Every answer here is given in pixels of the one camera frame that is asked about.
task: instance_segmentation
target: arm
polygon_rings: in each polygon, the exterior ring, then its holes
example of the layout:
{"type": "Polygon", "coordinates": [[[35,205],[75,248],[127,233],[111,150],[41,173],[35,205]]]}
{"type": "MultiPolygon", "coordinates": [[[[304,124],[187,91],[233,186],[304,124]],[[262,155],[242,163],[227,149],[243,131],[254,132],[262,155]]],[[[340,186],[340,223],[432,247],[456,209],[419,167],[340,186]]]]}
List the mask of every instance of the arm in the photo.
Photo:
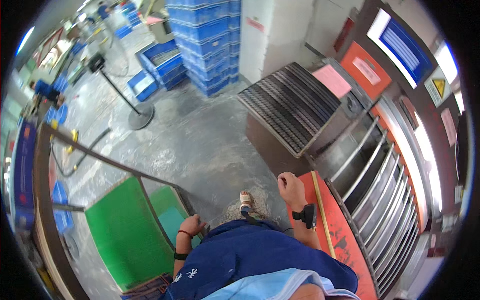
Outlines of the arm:
{"type": "MultiPolygon", "coordinates": [[[[193,215],[185,219],[180,225],[180,230],[187,231],[191,236],[196,236],[207,223],[200,223],[200,216],[193,215]]],[[[190,254],[192,252],[192,238],[190,235],[179,232],[177,233],[177,248],[175,252],[178,254],[190,254]]],[[[182,269],[185,261],[175,260],[173,264],[173,278],[177,276],[177,273],[182,269]]]]}
{"type": "MultiPolygon", "coordinates": [[[[282,173],[278,176],[278,189],[280,196],[286,204],[295,212],[301,212],[307,205],[305,199],[305,187],[303,182],[290,172],[282,173]]],[[[301,220],[293,221],[293,236],[305,246],[321,250],[320,242],[315,231],[307,229],[305,223],[301,220]]]]}

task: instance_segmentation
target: black pole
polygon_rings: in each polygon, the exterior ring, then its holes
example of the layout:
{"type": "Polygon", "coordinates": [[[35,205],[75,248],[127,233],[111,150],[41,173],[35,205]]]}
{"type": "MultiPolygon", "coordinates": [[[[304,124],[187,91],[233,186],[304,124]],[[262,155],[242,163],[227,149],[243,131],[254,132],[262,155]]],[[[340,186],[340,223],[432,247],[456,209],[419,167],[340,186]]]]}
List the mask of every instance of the black pole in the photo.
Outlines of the black pole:
{"type": "Polygon", "coordinates": [[[100,73],[103,75],[103,77],[108,81],[108,83],[117,91],[117,93],[127,102],[128,106],[130,106],[131,109],[133,109],[137,115],[141,115],[141,112],[139,112],[128,100],[125,98],[125,96],[121,93],[121,91],[113,84],[113,82],[109,79],[109,77],[103,72],[103,69],[99,69],[100,73]]]}

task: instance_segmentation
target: black wristband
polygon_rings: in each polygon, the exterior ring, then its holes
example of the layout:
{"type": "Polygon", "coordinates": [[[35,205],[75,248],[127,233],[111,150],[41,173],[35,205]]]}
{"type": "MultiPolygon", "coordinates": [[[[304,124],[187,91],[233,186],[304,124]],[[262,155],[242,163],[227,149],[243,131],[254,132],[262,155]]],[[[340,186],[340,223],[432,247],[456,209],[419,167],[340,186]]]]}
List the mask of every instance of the black wristband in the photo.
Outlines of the black wristband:
{"type": "Polygon", "coordinates": [[[175,260],[178,260],[178,261],[184,261],[187,259],[187,256],[188,254],[179,254],[179,253],[176,253],[173,255],[173,258],[175,258],[175,260]]]}

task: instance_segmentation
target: concrete floor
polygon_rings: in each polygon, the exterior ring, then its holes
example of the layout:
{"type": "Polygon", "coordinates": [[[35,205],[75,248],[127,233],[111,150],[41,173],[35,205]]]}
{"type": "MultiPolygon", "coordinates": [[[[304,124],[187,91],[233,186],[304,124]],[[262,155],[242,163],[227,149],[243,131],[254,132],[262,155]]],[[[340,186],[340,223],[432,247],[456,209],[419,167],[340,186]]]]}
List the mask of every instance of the concrete floor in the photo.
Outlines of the concrete floor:
{"type": "MultiPolygon", "coordinates": [[[[129,74],[141,66],[135,51],[152,42],[143,25],[134,28],[120,43],[129,59],[129,74]]],[[[107,53],[107,70],[125,74],[125,58],[116,40],[107,53]]],[[[129,78],[112,80],[126,91],[129,78]]],[[[79,141],[89,145],[105,128],[112,131],[95,151],[129,167],[178,184],[190,193],[187,201],[202,220],[213,226],[226,209],[236,204],[241,190],[247,190],[257,205],[282,228],[289,227],[285,204],[277,190],[276,178],[245,136],[247,110],[236,100],[246,88],[237,83],[220,94],[206,98],[185,80],[171,91],[157,91],[148,102],[156,114],[145,129],[132,131],[127,117],[130,109],[99,74],[86,73],[66,91],[69,116],[65,126],[78,129],[79,141]]],[[[137,100],[129,97],[134,103],[137,100]]],[[[57,147],[64,169],[70,169],[80,156],[63,154],[57,147]]],[[[98,199],[125,172],[87,157],[66,185],[71,204],[87,205],[98,199]]],[[[158,187],[148,184],[148,189],[158,187]]],[[[72,267],[90,299],[119,299],[120,290],[103,264],[83,214],[73,214],[74,237],[79,258],[72,267]]]]}

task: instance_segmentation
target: navy blue shirt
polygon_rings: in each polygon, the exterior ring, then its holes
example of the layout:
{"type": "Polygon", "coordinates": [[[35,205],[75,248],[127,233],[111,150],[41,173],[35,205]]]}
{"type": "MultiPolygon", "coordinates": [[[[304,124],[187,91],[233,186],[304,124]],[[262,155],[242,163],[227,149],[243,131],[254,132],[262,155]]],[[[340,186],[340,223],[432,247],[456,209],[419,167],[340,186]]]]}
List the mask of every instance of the navy blue shirt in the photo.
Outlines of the navy blue shirt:
{"type": "Polygon", "coordinates": [[[278,231],[245,220],[230,221],[210,231],[192,252],[167,289],[165,300],[202,299],[241,278],[289,268],[313,270],[335,288],[357,291],[355,272],[321,250],[278,231]]]}
{"type": "Polygon", "coordinates": [[[102,18],[102,20],[105,20],[108,18],[108,12],[106,11],[106,9],[108,8],[107,5],[102,5],[98,8],[98,14],[100,15],[100,18],[102,18]]]}
{"type": "Polygon", "coordinates": [[[48,97],[52,92],[52,86],[39,79],[35,84],[35,94],[48,97]]]}

